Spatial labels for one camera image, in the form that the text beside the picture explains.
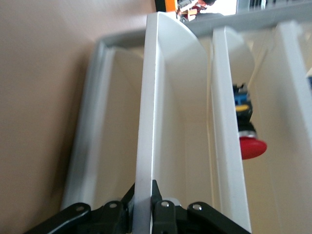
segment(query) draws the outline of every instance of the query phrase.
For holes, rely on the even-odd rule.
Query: plastic storage bin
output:
[[[309,233],[312,19],[303,15],[311,9],[302,3],[213,19],[201,30],[203,22],[188,24],[195,35],[158,13],[148,16],[146,32],[103,39],[63,206],[81,201],[95,209],[135,180],[133,233],[145,234],[156,179],[164,197],[184,207],[207,202],[255,234]],[[243,82],[252,122],[268,144],[244,162],[232,90]]]

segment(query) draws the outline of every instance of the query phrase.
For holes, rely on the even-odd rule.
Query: red button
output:
[[[264,141],[253,137],[240,137],[239,142],[243,160],[258,157],[267,150],[267,144]]]

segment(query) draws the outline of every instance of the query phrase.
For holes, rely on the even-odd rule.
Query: brown surface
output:
[[[56,213],[94,42],[145,25],[149,0],[0,1],[0,233]]]

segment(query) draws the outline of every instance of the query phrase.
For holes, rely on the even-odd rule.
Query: screw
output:
[[[78,206],[77,208],[76,208],[76,211],[83,211],[84,210],[84,207],[83,206]]]
[[[197,211],[201,211],[202,207],[201,207],[201,205],[194,204],[194,205],[193,205],[193,209],[194,209],[194,210],[197,210]]]
[[[117,207],[116,203],[112,203],[112,204],[109,205],[109,208],[115,208],[115,207]]]
[[[168,202],[168,201],[163,201],[163,202],[161,203],[161,206],[162,206],[162,207],[169,207],[169,202]]]

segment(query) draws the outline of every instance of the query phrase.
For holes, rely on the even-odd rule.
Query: yellow component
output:
[[[165,0],[166,12],[177,10],[177,0]]]
[[[249,105],[240,105],[235,106],[236,112],[247,111],[249,109]]]

